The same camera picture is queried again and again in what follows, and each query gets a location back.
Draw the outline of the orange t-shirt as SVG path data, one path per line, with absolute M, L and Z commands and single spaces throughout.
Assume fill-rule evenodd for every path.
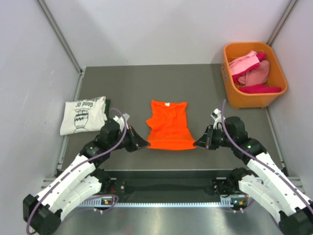
M 150 149 L 184 151 L 196 148 L 188 129 L 187 105 L 187 102 L 151 101 L 152 117 L 146 120 L 150 127 L 147 137 Z

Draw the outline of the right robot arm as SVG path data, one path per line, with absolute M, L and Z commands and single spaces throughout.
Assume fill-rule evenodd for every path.
M 231 171 L 226 181 L 232 193 L 244 193 L 262 206 L 285 235 L 313 233 L 313 201 L 278 168 L 264 146 L 248 137 L 239 117 L 224 118 L 220 110 L 211 113 L 208 125 L 194 146 L 207 150 L 230 148 L 246 168 Z

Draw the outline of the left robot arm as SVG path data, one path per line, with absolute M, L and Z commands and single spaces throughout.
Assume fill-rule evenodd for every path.
M 28 235 L 54 234 L 67 215 L 81 203 L 108 198 L 114 207 L 119 197 L 112 193 L 111 177 L 99 167 L 114 150 L 132 153 L 150 146 L 125 119 L 109 119 L 94 140 L 88 142 L 74 161 L 52 183 L 22 202 Z

